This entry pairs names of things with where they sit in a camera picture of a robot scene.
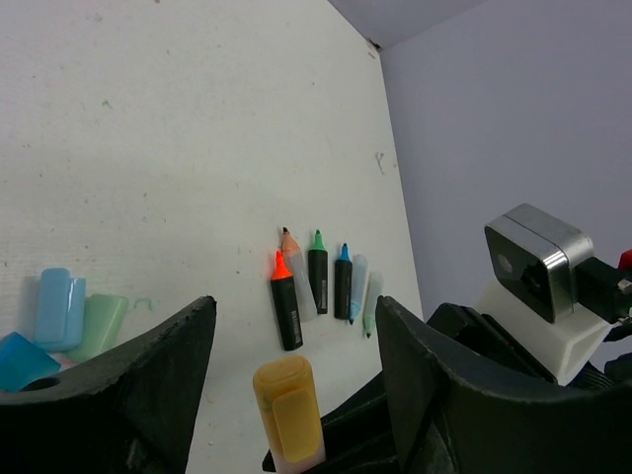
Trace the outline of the peach translucent pen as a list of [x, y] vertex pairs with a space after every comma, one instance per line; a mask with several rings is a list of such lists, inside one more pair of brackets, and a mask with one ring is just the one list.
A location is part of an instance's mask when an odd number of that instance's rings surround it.
[[280, 249], [285, 264], [293, 274], [300, 320], [309, 322], [317, 317], [317, 308], [302, 251], [287, 227], [282, 228]]

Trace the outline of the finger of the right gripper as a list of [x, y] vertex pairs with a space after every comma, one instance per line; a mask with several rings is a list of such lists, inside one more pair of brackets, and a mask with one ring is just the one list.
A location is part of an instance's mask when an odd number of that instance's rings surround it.
[[342, 405], [321, 418], [326, 460], [317, 474], [398, 473], [384, 377], [378, 373]]

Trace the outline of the blue highlighter cap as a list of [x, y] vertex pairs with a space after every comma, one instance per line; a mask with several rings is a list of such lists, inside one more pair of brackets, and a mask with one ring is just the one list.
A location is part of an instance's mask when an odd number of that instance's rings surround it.
[[20, 391], [60, 369], [59, 362], [17, 332], [1, 339], [0, 359], [1, 390], [6, 392]]

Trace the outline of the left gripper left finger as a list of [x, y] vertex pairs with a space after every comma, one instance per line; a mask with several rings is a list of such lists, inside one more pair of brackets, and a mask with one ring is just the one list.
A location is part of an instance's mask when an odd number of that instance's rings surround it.
[[183, 473], [216, 324], [203, 296], [101, 355], [1, 396], [4, 473]]

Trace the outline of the green-capped black highlighter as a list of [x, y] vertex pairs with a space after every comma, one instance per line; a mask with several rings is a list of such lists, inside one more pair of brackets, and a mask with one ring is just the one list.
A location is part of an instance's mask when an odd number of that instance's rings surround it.
[[309, 282], [319, 315], [328, 312], [329, 260], [328, 252], [319, 229], [315, 231], [307, 252]]

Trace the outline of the blue translucent pen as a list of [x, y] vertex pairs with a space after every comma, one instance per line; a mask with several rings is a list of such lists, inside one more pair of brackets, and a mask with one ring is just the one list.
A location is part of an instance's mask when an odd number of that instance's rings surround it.
[[365, 283], [368, 272], [368, 259], [363, 254], [356, 254], [352, 260], [353, 274], [352, 274], [352, 286], [351, 286], [351, 310], [349, 322], [352, 325], [363, 305]]

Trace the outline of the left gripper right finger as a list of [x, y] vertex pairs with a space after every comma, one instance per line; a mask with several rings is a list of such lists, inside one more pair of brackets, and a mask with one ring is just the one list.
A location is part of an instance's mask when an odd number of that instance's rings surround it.
[[[402, 471], [630, 471], [631, 388], [480, 390], [437, 369], [429, 320], [382, 296], [375, 321]], [[627, 335], [611, 326], [603, 342]]]

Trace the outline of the green translucent pen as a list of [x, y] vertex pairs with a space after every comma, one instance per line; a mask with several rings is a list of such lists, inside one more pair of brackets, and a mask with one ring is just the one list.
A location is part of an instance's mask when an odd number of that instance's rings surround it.
[[366, 297], [362, 314], [363, 333], [370, 339], [375, 328], [377, 300], [383, 292], [383, 277], [380, 272], [371, 272], [368, 278]]

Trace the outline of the light blue pen cap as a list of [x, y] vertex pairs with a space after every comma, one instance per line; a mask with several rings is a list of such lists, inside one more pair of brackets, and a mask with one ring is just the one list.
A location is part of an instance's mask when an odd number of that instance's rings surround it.
[[84, 335], [86, 280], [66, 268], [40, 274], [34, 344], [60, 353], [79, 347]]

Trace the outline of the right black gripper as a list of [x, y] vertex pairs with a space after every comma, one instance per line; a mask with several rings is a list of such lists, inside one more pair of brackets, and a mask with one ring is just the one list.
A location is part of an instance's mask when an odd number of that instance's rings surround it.
[[586, 362], [565, 385], [491, 315], [443, 303], [428, 322], [429, 352], [443, 377], [480, 390], [611, 390], [631, 388], [631, 354], [603, 370]]

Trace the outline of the light green pen cap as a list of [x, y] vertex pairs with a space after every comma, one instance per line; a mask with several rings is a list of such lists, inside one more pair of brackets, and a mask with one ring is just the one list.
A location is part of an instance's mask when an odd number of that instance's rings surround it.
[[98, 293], [89, 296], [85, 304], [83, 340], [66, 356], [80, 363], [112, 349], [127, 309], [128, 299], [124, 296]]

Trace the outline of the yellow-capped marker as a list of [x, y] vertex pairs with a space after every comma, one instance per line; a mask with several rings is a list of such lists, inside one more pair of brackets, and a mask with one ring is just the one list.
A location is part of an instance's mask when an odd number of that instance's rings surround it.
[[287, 355], [259, 367], [253, 389], [276, 473], [302, 473], [326, 460], [312, 366]]

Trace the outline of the blue-capped black highlighter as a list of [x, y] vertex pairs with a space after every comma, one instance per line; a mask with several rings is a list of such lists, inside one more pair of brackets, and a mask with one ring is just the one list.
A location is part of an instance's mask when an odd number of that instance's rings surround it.
[[351, 315], [353, 262], [349, 247], [344, 243], [335, 262], [334, 316], [339, 320], [349, 320]]

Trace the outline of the orange-capped black highlighter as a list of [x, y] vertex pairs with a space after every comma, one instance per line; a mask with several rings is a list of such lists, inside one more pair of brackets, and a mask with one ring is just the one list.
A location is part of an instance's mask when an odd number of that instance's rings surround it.
[[286, 352], [297, 350], [303, 346], [303, 338], [295, 284], [280, 250], [275, 255], [271, 290], [282, 348]]

